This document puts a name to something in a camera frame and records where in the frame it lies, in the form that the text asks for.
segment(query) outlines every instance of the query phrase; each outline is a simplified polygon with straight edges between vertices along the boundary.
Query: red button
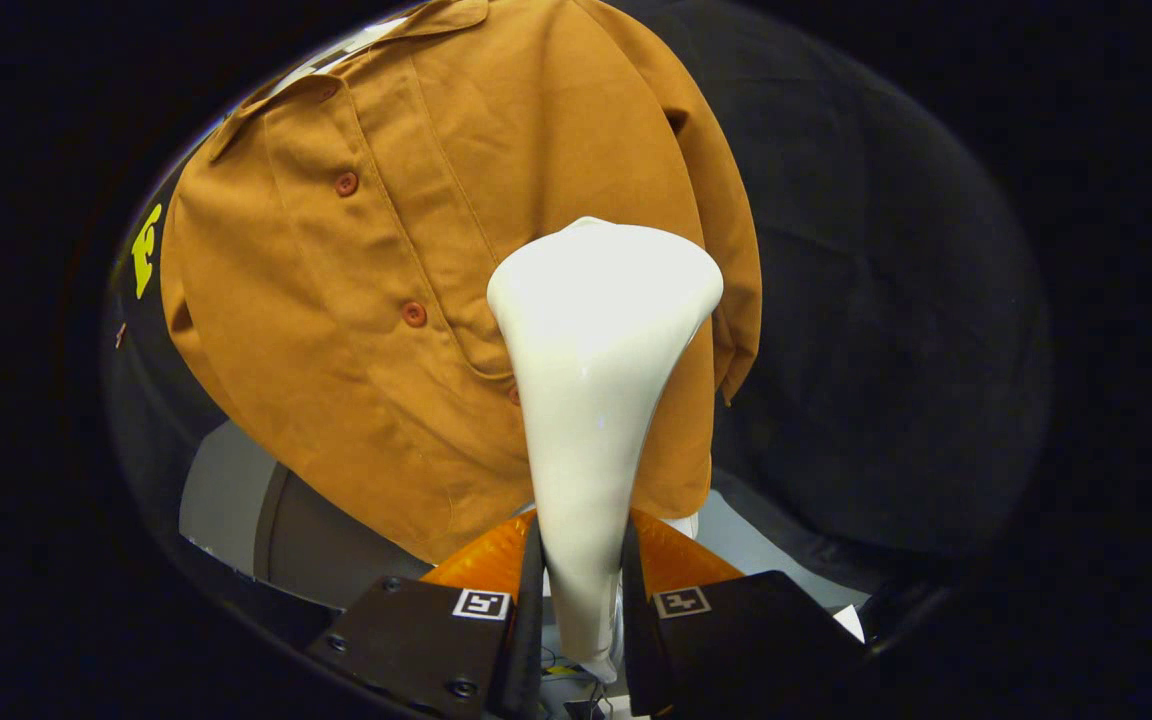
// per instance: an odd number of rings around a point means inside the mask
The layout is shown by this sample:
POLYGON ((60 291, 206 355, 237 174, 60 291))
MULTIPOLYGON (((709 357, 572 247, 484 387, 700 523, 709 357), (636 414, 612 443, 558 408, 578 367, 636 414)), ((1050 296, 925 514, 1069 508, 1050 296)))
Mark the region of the red button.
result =
POLYGON ((338 177, 338 195, 340 197, 348 197, 356 190, 358 190, 358 176, 356 174, 346 173, 343 176, 338 177))
POLYGON ((425 327, 425 306, 419 302, 408 302, 403 305, 403 320, 414 328, 425 327))

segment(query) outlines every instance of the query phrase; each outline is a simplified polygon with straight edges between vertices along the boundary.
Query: screw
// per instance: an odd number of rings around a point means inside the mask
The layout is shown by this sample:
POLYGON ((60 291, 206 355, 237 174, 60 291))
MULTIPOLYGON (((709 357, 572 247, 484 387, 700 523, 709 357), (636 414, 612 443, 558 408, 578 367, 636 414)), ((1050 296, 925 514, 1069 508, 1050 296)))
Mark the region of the screw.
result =
POLYGON ((456 697, 472 697, 479 692, 479 687, 468 680, 453 680, 447 689, 456 697))

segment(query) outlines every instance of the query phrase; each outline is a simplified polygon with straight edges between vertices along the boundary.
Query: mustard yellow shirt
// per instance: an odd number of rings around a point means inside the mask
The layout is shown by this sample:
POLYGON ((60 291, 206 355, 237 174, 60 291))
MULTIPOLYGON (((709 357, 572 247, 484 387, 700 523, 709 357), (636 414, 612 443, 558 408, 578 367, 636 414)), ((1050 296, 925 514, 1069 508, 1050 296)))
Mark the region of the mustard yellow shirt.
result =
MULTIPOLYGON (((215 403, 316 491, 440 562, 532 500, 486 285, 582 215, 704 247, 723 296, 669 379, 634 506, 708 492, 714 393, 758 353, 755 223, 668 47, 596 0, 435 0, 243 101, 180 176, 162 302, 215 403)), ((626 306, 634 313, 635 306, 626 306)))

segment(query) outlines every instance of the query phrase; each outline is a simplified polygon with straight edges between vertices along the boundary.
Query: yellow sticker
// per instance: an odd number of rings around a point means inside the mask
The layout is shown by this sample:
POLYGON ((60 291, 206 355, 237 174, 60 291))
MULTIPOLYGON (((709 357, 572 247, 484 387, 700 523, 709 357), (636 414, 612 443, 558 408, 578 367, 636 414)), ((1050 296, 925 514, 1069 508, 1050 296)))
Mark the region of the yellow sticker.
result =
POLYGON ((145 295, 150 278, 154 276, 154 264, 150 263, 150 255, 154 255, 154 223, 159 222, 160 214, 162 204, 159 202, 151 211, 150 219, 141 227, 136 242, 132 242, 132 258, 136 260, 136 300, 145 295))

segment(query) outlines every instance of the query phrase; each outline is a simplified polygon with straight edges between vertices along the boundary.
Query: shirt sleeve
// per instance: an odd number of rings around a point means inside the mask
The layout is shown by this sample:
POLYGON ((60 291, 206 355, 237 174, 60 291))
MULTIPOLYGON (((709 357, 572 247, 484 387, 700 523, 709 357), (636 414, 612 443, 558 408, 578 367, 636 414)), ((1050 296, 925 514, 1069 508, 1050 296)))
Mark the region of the shirt sleeve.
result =
POLYGON ((677 137, 700 211, 705 250, 723 273, 723 296, 713 314, 714 387, 730 406, 758 355, 763 314, 755 219, 732 147, 691 74, 655 33, 599 0, 571 1, 639 70, 677 137))

